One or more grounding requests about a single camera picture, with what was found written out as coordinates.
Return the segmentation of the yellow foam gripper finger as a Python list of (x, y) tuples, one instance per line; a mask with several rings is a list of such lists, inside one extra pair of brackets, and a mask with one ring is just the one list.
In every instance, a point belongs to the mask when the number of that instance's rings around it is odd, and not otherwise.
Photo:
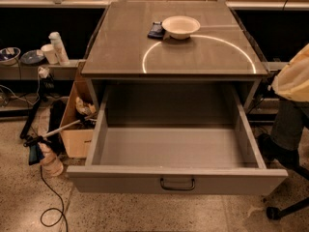
[(274, 93), (294, 102), (309, 102), (309, 44), (274, 77)]

